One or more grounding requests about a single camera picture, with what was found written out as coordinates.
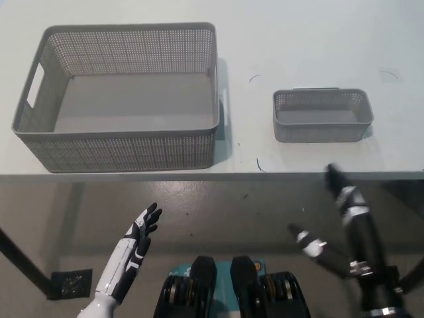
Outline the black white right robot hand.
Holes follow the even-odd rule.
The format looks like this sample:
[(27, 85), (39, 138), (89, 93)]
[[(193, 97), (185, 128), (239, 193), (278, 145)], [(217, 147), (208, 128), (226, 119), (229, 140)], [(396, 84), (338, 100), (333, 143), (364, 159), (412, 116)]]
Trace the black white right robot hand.
[(386, 277), (384, 249), (362, 192), (334, 164), (326, 167), (325, 184), (339, 210), (351, 255), (344, 255), (327, 241), (291, 223), (288, 231), (297, 245), (307, 257), (340, 278)]

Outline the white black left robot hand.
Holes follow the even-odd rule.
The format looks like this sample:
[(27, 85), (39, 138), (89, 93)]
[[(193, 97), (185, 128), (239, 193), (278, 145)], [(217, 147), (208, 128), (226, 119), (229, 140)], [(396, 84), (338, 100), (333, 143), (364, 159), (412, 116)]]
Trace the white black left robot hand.
[(133, 221), (103, 270), (95, 289), (97, 295), (112, 297), (122, 304), (141, 269), (151, 242), (149, 234), (158, 228), (156, 222), (161, 214), (162, 210), (153, 203)]

